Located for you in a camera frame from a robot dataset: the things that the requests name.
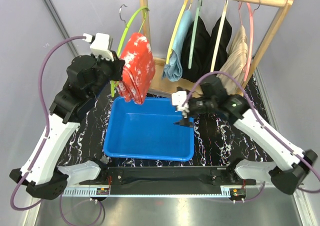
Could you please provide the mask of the green plastic hanger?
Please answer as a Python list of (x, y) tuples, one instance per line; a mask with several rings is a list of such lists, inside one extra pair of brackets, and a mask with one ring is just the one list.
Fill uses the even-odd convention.
[(146, 21), (146, 18), (147, 18), (147, 13), (149, 11), (149, 8), (147, 6), (142, 6), (140, 7), (130, 18), (130, 20), (128, 22), (126, 22), (123, 18), (122, 18), (122, 8), (123, 7), (127, 7), (127, 5), (125, 4), (122, 4), (119, 8), (119, 17), (120, 17), (120, 20), (124, 22), (124, 25), (125, 25), (125, 28), (124, 28), (124, 31), (122, 33), (122, 36), (121, 36), (121, 39), (120, 39), (120, 42), (119, 42), (119, 45), (118, 45), (118, 48), (117, 48), (117, 55), (120, 56), (120, 53), (122, 51), (122, 47), (124, 45), (124, 42), (125, 42), (125, 39), (126, 39), (126, 36), (127, 36), (127, 33), (129, 31), (129, 28), (130, 26), (132, 25), (134, 19), (136, 18), (136, 16), (138, 15), (138, 13), (140, 13), (141, 11), (143, 11), (144, 13), (142, 14), (142, 24), (140, 26), (140, 29), (138, 32), (141, 31), (145, 21)]

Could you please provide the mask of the red white patterned trousers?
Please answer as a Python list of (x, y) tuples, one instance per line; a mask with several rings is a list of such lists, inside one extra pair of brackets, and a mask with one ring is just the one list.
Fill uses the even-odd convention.
[(125, 65), (122, 80), (116, 89), (125, 102), (133, 101), (142, 105), (156, 72), (148, 39), (140, 33), (133, 33), (120, 58), (125, 61)]

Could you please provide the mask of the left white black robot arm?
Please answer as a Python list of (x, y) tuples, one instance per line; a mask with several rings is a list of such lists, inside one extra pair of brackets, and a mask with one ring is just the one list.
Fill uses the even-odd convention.
[(96, 158), (73, 166), (57, 166), (57, 161), (82, 120), (94, 107), (97, 97), (111, 80), (120, 80), (124, 60), (115, 51), (112, 59), (101, 55), (80, 55), (66, 69), (67, 80), (49, 108), (49, 129), (44, 129), (35, 150), (41, 150), (32, 169), (32, 160), (21, 168), (13, 169), (9, 176), (22, 182), (26, 192), (42, 200), (53, 200), (66, 187), (94, 181), (103, 184), (108, 179), (107, 165)]

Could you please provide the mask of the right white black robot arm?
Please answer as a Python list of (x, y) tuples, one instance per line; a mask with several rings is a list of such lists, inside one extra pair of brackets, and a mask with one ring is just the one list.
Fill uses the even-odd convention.
[(251, 137), (272, 158), (271, 162), (237, 159), (230, 163), (226, 170), (230, 183), (236, 185), (243, 180), (270, 182), (282, 193), (292, 195), (309, 172), (320, 176), (313, 168), (317, 154), (297, 147), (271, 127), (246, 94), (229, 95), (212, 72), (202, 76), (195, 86), (202, 90), (199, 97), (192, 96), (194, 88), (186, 90), (181, 87), (171, 95), (172, 105), (182, 114), (177, 125), (191, 128), (190, 118), (199, 114), (216, 114)]

